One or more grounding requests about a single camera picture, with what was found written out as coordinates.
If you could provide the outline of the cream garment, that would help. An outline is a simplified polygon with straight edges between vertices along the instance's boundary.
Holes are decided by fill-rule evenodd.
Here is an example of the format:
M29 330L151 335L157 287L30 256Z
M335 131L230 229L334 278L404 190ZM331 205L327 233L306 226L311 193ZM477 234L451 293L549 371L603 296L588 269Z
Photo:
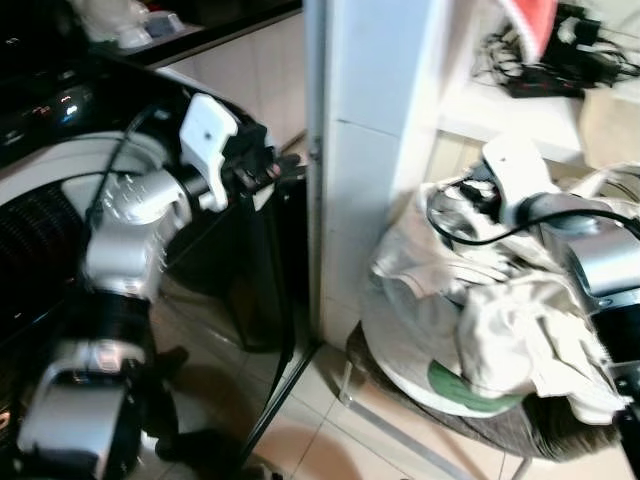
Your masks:
M445 246L420 207L406 207L381 238L372 274L401 282L412 294L460 294L475 285L507 282L515 266L486 248L457 252Z

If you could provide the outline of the black top-loading washing machine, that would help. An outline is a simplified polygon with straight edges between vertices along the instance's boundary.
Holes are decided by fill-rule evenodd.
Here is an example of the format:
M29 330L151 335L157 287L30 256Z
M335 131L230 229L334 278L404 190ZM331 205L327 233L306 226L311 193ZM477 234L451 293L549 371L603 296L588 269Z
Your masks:
M192 195L204 84L91 52L0 54L0 480L283 480L250 461L282 369L252 393L228 352L291 360L276 207L300 182Z

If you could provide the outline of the white shelf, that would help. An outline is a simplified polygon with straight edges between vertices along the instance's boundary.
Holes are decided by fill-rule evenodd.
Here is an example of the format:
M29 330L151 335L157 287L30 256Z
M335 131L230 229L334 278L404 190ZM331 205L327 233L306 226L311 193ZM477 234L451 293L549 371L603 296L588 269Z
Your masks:
M504 133L521 134L545 159L582 165L581 99L512 99L497 86L458 79L440 99L439 131L485 143Z

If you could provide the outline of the dark counter top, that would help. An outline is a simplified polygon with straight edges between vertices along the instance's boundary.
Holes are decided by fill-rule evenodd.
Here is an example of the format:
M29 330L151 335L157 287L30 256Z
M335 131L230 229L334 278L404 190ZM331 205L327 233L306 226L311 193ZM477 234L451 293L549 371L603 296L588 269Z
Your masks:
M147 4L172 10L182 20L183 31L143 47L120 49L106 44L102 50L142 67L166 67L294 17L302 12L305 1L147 0Z

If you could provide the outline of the white crumpled garment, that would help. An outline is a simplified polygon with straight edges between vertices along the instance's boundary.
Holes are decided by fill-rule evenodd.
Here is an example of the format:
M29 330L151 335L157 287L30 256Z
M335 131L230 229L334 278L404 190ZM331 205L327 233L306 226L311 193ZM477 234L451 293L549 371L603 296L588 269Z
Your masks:
M631 398L612 358L561 276L530 273L467 289L460 324L462 376L477 396L563 397L588 425L611 424Z

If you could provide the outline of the black power strip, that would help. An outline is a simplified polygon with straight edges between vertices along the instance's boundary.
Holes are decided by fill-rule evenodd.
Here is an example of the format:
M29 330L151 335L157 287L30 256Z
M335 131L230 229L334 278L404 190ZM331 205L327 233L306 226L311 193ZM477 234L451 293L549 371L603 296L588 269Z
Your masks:
M585 90L580 82L556 76L547 70L526 69L518 76L508 77L502 84L503 90L512 99L584 99Z

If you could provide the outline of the white basin with green label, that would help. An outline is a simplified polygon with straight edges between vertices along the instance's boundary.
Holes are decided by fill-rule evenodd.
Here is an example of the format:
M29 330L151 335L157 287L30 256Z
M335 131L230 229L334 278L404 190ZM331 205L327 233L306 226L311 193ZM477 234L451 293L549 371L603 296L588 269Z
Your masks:
M452 184L462 180L474 180L477 183L477 191L472 193L471 200L480 207L481 212L485 212L494 223L502 225L504 229L522 230L540 215L566 211L570 207L570 196L594 198L596 201L608 202L608 204L625 201L628 204L623 212L626 220L640 218L637 198L605 195L603 192L605 184L613 182L614 174L594 172L570 186L557 184L559 193L547 193L547 195L526 200L518 211L520 212L518 219L521 223L516 227L508 227L500 223L500 193L486 165L477 165L463 175L424 184L416 192L408 207L419 207L422 189L425 187ZM447 352L452 352L454 348L452 340L440 340L433 330L440 317L453 315L452 302L443 301L436 294L419 298L403 283L381 279L380 276L372 274L372 271L370 271L370 284L369 298L367 298L369 307L362 320L361 328L364 330L372 357L375 358L381 371L413 401L424 404L431 410L456 416L475 417L475 419L489 419L497 416L498 413L484 417L467 416L465 407L461 403L452 401L448 396L443 396L430 387L429 372L433 365L434 348L443 346ZM623 355L620 366L634 360L634 356ZM508 410L512 410L520 401L513 403Z

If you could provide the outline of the small blue-grey box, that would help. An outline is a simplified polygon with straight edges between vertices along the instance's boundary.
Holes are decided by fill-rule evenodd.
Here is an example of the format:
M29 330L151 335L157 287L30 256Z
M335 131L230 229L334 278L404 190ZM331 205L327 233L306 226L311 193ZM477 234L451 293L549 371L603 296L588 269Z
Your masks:
M165 38L187 31L187 24L174 12L154 10L147 12L143 28L152 38Z

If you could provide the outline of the beige box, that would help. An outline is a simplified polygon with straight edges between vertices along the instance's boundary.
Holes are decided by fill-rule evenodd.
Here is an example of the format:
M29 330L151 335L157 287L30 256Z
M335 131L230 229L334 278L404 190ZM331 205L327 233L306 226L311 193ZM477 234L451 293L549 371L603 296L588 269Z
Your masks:
M579 113L579 136L582 156L591 168L639 164L639 82L586 90Z

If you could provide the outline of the red cloth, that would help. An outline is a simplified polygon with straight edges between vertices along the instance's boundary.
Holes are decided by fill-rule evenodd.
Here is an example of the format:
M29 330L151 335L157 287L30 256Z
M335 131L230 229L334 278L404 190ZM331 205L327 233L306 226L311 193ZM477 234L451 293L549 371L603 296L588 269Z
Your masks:
M520 36L524 63L539 63L556 27L558 0L497 0Z

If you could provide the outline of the white plastic bag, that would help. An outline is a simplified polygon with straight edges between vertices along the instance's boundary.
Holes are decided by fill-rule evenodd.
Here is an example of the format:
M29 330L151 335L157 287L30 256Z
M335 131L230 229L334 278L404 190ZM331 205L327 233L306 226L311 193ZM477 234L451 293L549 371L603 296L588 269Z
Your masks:
M138 0L72 0L72 4L92 41L113 42L119 49L152 42L145 28L148 10Z

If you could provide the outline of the black power adapter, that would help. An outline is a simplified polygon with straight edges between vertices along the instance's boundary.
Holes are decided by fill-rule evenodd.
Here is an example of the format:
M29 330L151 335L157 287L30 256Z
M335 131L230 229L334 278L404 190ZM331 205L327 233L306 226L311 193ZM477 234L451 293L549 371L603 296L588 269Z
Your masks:
M602 23L591 18L585 6L559 3L541 64L579 74L602 72L602 55L593 49L600 29Z

